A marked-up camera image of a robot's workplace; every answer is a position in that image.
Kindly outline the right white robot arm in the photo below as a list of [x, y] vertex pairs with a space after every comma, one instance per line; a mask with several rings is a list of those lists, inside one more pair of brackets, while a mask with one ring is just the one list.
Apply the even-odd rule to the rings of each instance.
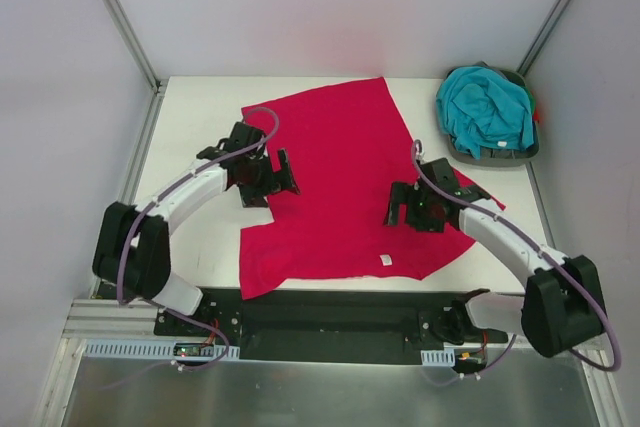
[[504, 215], [480, 186], [460, 184], [444, 159], [422, 163], [413, 183], [392, 183], [385, 223], [418, 232], [465, 234], [487, 249], [521, 283], [521, 295], [476, 289], [456, 298], [434, 328], [460, 345], [484, 330], [523, 336], [551, 358], [605, 333], [604, 299], [596, 266], [540, 245]]

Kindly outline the pink t shirt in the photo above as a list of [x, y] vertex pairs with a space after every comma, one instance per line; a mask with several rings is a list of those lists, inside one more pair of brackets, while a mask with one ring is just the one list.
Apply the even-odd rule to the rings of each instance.
[[390, 187], [412, 182], [412, 132], [436, 137], [434, 79], [353, 80], [256, 102], [242, 113], [288, 153], [298, 194], [270, 197], [270, 224], [242, 230], [239, 283], [253, 299], [287, 281], [382, 290], [494, 288], [505, 274], [453, 228], [387, 227]]

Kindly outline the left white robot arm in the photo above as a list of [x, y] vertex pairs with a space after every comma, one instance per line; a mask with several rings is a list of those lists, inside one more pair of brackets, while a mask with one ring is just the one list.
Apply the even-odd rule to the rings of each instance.
[[270, 135], [246, 122], [228, 137], [200, 151], [190, 166], [159, 192], [136, 205], [114, 202], [103, 216], [92, 262], [93, 273], [128, 292], [177, 313], [188, 335], [204, 334], [211, 324], [201, 288], [172, 271], [170, 239], [205, 203], [232, 187], [244, 208], [266, 208], [267, 197], [299, 188], [286, 150], [277, 151], [278, 168], [266, 152]]

